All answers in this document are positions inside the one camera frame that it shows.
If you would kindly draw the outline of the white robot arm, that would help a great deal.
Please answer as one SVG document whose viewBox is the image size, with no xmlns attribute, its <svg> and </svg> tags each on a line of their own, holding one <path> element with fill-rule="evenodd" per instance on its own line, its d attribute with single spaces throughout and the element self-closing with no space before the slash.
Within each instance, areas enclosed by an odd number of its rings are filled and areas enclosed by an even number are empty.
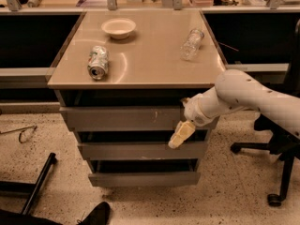
<svg viewBox="0 0 300 225">
<path fill-rule="evenodd" d="M 196 130 L 215 118 L 244 109 L 264 115 L 291 133 L 300 134 L 300 98 L 263 86 L 245 72 L 228 69 L 217 76 L 215 86 L 183 99 L 185 122 L 180 121 L 168 145 L 176 149 Z"/>
</svg>

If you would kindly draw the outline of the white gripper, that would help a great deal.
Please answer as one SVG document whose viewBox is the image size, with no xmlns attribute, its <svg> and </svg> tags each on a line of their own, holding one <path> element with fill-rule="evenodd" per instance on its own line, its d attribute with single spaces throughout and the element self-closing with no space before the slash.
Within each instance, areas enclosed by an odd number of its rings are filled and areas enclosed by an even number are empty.
<svg viewBox="0 0 300 225">
<path fill-rule="evenodd" d="M 187 121 L 180 121 L 171 136 L 168 145 L 172 149 L 178 148 L 185 140 L 187 140 L 194 132 L 196 127 L 204 127 L 212 123 L 216 117 L 209 117 L 201 106 L 203 95 L 198 94 L 194 97 L 184 97 L 181 102 L 184 106 L 184 116 Z"/>
</svg>

